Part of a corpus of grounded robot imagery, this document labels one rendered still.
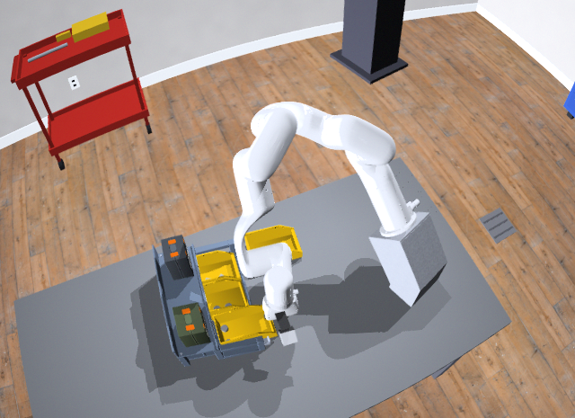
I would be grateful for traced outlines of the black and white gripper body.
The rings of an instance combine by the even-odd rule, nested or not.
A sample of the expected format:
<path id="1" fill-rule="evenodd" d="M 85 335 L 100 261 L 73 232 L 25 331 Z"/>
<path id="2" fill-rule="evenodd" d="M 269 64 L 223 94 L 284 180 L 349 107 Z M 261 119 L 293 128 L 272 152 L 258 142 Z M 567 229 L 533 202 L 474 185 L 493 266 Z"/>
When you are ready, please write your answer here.
<path id="1" fill-rule="evenodd" d="M 283 311 L 285 311 L 287 316 L 291 316 L 291 315 L 296 314 L 298 312 L 298 304 L 296 301 L 296 295 L 295 295 L 295 298 L 294 298 L 293 303 L 291 305 L 292 306 L 288 307 L 287 309 L 277 311 L 277 309 L 272 308 L 268 304 L 266 296 L 264 297 L 264 299 L 262 301 L 262 308 L 264 309 L 263 311 L 265 312 L 265 316 L 266 316 L 267 320 L 277 319 L 275 317 L 274 313 L 279 313 L 279 312 L 283 312 Z"/>

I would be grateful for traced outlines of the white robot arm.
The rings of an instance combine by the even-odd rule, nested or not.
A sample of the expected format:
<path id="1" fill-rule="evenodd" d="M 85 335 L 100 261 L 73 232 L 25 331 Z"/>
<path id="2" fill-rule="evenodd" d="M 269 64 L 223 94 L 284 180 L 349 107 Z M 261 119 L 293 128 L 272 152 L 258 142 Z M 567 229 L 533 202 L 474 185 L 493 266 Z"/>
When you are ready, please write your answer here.
<path id="1" fill-rule="evenodd" d="M 345 150 L 383 224 L 382 236 L 397 236 L 415 224 L 413 211 L 420 202 L 406 204 L 388 164 L 395 156 L 394 140 L 380 128 L 353 115 L 330 115 L 299 102 L 277 102 L 253 117 L 251 129 L 256 139 L 233 161 L 243 207 L 234 232 L 234 247 L 245 277 L 265 275 L 266 298 L 272 308 L 290 307 L 298 294 L 294 289 L 292 295 L 291 249 L 286 243 L 277 243 L 246 251 L 244 238 L 248 229 L 275 206 L 270 177 L 295 134 L 329 149 Z"/>

